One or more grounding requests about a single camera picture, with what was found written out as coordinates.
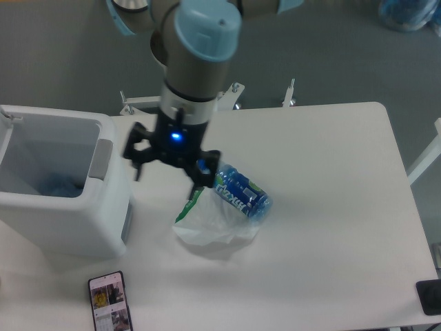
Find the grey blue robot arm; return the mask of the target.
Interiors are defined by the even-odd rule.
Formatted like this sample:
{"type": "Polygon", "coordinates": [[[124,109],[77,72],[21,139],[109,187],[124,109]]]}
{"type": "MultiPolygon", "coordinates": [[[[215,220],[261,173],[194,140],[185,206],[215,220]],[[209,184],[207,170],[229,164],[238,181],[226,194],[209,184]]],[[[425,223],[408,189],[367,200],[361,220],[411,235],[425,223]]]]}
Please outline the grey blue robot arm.
{"type": "Polygon", "coordinates": [[[108,1],[125,35],[151,31],[156,60],[165,66],[156,125],[135,123],[124,158],[137,172],[152,161],[184,170],[193,190],[214,184],[221,153],[201,147],[218,105],[244,20],[281,14],[299,1],[108,1]]]}

